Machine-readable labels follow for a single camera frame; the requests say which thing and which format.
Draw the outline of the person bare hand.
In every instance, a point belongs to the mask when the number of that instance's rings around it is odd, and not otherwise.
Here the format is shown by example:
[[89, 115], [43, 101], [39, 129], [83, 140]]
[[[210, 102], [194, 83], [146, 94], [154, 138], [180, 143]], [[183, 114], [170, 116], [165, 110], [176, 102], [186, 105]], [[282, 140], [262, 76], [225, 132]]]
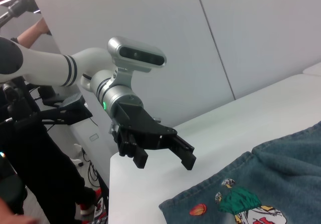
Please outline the person bare hand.
[[35, 224], [39, 222], [33, 217], [13, 214], [8, 205], [2, 199], [0, 216], [2, 224]]

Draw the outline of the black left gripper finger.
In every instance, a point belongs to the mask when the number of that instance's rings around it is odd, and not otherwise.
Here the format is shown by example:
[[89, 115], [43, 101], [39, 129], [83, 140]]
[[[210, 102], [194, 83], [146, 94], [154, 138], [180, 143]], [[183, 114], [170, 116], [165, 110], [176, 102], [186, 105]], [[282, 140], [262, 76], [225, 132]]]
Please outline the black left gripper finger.
[[148, 154], [141, 148], [133, 134], [119, 133], [119, 155], [132, 158], [136, 167], [143, 169], [145, 167]]
[[196, 161], [193, 154], [194, 147], [179, 136], [170, 137], [170, 150], [180, 158], [181, 164], [187, 169], [192, 170]]

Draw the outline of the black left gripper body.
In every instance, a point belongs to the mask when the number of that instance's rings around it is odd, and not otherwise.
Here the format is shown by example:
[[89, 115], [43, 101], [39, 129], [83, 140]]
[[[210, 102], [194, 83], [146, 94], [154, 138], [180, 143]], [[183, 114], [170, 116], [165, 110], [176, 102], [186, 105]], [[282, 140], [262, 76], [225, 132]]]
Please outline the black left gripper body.
[[156, 122], [141, 106], [116, 103], [114, 120], [119, 126], [120, 151], [132, 151], [134, 145], [148, 150], [178, 149], [177, 131]]

